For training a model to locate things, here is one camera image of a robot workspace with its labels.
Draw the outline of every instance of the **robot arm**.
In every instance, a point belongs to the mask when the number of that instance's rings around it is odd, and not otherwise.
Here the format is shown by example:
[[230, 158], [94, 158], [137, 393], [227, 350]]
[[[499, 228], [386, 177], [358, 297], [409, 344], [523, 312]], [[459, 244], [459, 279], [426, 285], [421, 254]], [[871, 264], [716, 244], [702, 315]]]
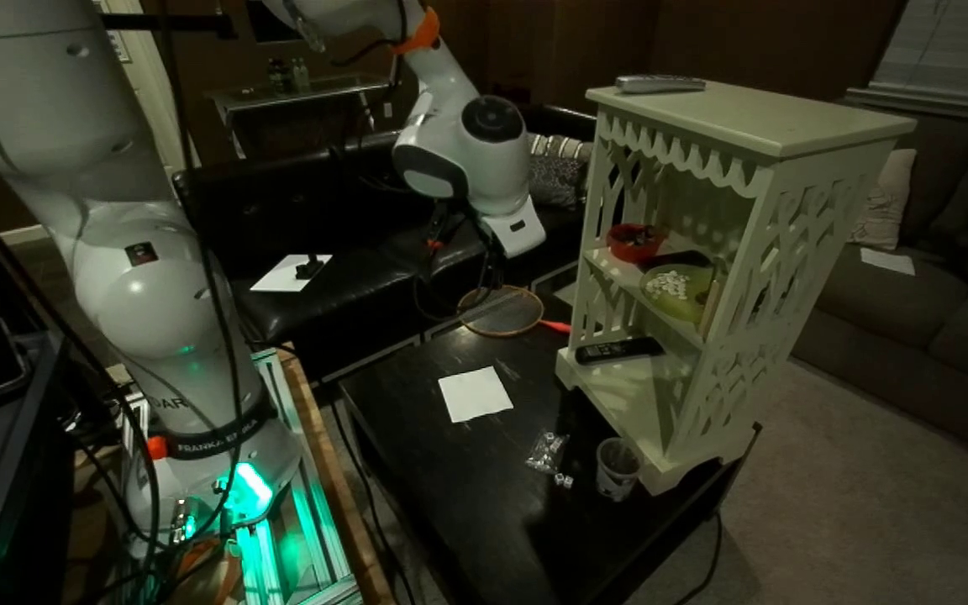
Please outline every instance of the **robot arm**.
[[440, 17], [416, 0], [266, 0], [289, 26], [349, 33], [372, 26], [394, 39], [421, 79], [394, 144], [402, 182], [426, 197], [467, 201], [508, 259], [541, 244], [543, 225], [526, 195], [526, 131], [522, 112], [477, 95], [440, 36]]

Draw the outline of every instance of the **white paper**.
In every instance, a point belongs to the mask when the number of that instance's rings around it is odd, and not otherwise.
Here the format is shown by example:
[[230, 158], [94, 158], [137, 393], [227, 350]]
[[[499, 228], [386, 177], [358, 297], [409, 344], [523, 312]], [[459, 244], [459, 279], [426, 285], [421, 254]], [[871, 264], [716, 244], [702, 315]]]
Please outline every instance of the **white paper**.
[[900, 272], [900, 275], [914, 275], [914, 259], [910, 254], [890, 254], [881, 248], [861, 248], [861, 261], [882, 268], [882, 272]]
[[479, 365], [470, 373], [440, 376], [444, 404], [449, 422], [462, 422], [475, 417], [515, 409], [505, 384], [496, 381], [494, 365]]
[[284, 254], [280, 264], [273, 264], [263, 279], [252, 283], [252, 291], [303, 291], [310, 279], [299, 279], [295, 268], [310, 264], [310, 254]]

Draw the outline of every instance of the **sofa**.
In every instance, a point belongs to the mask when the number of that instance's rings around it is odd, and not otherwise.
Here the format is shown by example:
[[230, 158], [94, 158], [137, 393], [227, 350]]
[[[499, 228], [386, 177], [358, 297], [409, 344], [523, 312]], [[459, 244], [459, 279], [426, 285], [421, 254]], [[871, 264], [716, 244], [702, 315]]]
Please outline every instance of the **sofa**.
[[[910, 150], [894, 235], [853, 228], [794, 355], [968, 446], [968, 117], [914, 117], [890, 155]], [[914, 275], [871, 264], [868, 248]]]
[[[591, 141], [591, 117], [522, 107], [536, 141]], [[391, 160], [395, 131], [346, 148], [209, 166], [179, 175], [199, 235], [235, 291], [252, 347], [292, 344], [314, 390], [382, 352], [454, 322], [454, 306], [484, 272], [484, 244], [462, 214], [402, 187]], [[579, 254], [587, 158], [532, 155], [532, 195], [549, 241], [491, 261], [499, 283], [526, 285]], [[289, 251], [330, 251], [303, 291], [252, 291]]]

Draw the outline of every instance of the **floor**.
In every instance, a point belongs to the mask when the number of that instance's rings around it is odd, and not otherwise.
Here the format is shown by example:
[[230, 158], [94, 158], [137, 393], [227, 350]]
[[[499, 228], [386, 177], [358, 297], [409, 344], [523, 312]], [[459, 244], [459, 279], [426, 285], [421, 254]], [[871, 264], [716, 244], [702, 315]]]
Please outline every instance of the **floor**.
[[[66, 297], [53, 254], [28, 259], [39, 283], [50, 279], [56, 298]], [[767, 430], [721, 503], [718, 566], [692, 600], [968, 600], [968, 446], [800, 364], [764, 390], [760, 420]], [[401, 588], [402, 600], [444, 605], [448, 598], [382, 503], [382, 486], [356, 477], [346, 455], [342, 461], [364, 510], [364, 483], [376, 495], [382, 541], [406, 574], [395, 583], [414, 588], [414, 598]], [[109, 526], [91, 506], [97, 481], [76, 474], [76, 483], [87, 483], [76, 492], [76, 510], [94, 513], [76, 516], [83, 532], [72, 532], [72, 550], [83, 554]], [[713, 569], [713, 541], [716, 526], [698, 526], [628, 600], [658, 605], [685, 594]]]

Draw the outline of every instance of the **small white card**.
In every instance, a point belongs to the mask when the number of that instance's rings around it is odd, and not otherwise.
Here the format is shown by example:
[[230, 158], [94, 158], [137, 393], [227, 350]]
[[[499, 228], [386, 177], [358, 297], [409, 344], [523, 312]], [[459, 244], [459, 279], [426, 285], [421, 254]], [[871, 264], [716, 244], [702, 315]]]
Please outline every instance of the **small white card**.
[[470, 373], [440, 376], [444, 404], [449, 422], [462, 422], [475, 417], [515, 409], [505, 384], [496, 381], [494, 365], [479, 365]]
[[890, 254], [881, 248], [861, 248], [861, 261], [882, 268], [882, 272], [900, 272], [900, 275], [914, 275], [914, 259], [910, 254]]
[[310, 279], [303, 279], [295, 268], [310, 264], [310, 254], [284, 254], [280, 264], [273, 264], [263, 279], [252, 283], [252, 291], [303, 291]]

